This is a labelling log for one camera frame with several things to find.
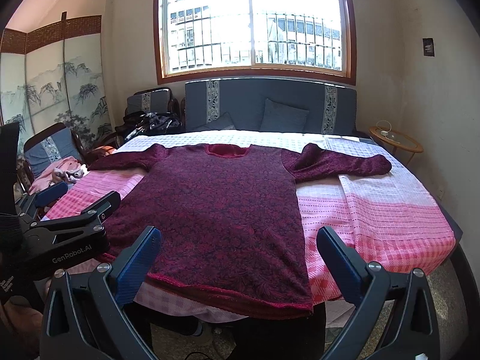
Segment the maroon floral knit sweater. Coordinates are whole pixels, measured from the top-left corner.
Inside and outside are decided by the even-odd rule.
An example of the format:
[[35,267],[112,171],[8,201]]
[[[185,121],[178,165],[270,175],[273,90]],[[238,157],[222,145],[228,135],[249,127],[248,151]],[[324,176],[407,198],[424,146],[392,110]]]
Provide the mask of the maroon floral knit sweater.
[[95,171],[140,168],[142,180],[106,220],[109,256],[149,226],[163,243],[147,282],[195,302],[259,319],[310,314],[300,183],[382,176],[391,163],[308,144],[301,152],[251,145],[154,144],[97,160]]

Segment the pink clothes on chair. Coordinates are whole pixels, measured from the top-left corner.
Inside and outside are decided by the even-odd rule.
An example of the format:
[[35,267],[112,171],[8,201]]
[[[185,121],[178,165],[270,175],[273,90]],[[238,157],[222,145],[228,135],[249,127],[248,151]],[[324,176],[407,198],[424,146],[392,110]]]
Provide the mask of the pink clothes on chair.
[[34,179],[28,191],[30,195],[41,192],[50,186],[66,182],[74,185],[83,176],[89,173],[87,166],[73,156],[61,158],[50,164],[38,177]]

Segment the pink white checkered bedspread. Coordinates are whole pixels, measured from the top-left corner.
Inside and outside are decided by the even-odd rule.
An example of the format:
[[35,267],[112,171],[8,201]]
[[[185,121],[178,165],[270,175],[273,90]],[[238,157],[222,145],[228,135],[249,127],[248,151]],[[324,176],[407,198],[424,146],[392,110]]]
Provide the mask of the pink white checkered bedspread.
[[[306,241],[306,264],[314,305],[335,300],[340,291],[320,259],[316,233],[330,226],[362,258],[376,261],[390,272],[411,272],[419,267],[434,271],[452,252],[461,236],[423,184],[386,150],[358,138],[300,133],[260,133],[239,130],[205,131],[166,136],[139,136],[118,152],[143,151],[154,143],[165,147],[196,144],[231,144],[278,147],[301,152],[308,143],[356,157],[385,156],[392,165],[384,176],[337,178],[300,184],[298,204]],[[78,215],[112,190],[124,198],[143,178],[141,169],[91,172],[78,181],[47,212],[47,219]],[[246,318],[227,310],[178,297],[144,283],[135,301],[172,316],[195,316],[210,323]]]

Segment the painted folding screen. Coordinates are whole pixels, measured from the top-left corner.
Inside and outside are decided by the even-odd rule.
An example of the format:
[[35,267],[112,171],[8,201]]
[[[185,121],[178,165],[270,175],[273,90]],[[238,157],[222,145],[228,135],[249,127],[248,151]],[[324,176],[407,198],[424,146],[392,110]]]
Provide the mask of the painted folding screen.
[[1,36],[1,122],[19,124],[17,154],[55,123],[86,149],[112,132],[103,84],[101,16],[61,19]]

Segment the round wooden side table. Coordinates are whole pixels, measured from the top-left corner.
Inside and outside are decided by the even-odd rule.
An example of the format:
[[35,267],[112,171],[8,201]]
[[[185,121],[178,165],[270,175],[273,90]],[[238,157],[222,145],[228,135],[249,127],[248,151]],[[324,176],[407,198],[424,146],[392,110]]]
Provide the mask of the round wooden side table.
[[414,138],[405,133],[401,133],[392,129],[389,137],[383,137],[378,133],[376,126],[369,127],[368,131],[372,138],[377,139],[382,144],[389,145],[391,147],[391,154],[394,157],[398,158],[398,150],[408,153],[408,158],[403,160],[403,165],[406,167],[411,163],[415,155],[419,155],[424,152],[423,146]]

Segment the white charger on table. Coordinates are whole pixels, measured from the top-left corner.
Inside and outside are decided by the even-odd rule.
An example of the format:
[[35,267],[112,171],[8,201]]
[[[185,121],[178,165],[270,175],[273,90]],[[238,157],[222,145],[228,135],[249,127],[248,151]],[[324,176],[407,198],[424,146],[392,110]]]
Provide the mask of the white charger on table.
[[392,125],[388,120],[385,120],[385,119],[379,120],[376,123],[376,128],[377,128],[378,133],[382,137],[389,137],[391,135]]

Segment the grey square pillow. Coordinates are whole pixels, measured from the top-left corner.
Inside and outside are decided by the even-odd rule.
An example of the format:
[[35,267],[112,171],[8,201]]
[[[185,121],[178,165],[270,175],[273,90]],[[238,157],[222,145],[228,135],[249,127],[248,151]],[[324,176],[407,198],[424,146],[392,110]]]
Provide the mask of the grey square pillow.
[[309,111],[266,99],[259,130],[268,133],[302,133]]

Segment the wooden framed window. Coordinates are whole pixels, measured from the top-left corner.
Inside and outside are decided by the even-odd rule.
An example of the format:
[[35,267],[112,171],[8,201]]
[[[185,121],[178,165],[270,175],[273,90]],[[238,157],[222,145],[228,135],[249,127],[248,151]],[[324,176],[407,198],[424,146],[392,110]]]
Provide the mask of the wooden framed window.
[[156,78],[356,82],[352,0],[154,0]]

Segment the black wall switch plate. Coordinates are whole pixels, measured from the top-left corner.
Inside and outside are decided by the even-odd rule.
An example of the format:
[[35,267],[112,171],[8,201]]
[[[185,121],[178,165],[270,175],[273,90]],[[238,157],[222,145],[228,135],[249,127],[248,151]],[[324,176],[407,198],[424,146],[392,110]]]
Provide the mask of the black wall switch plate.
[[423,54],[427,57],[434,57],[434,39],[433,38],[423,38],[422,39],[422,49]]

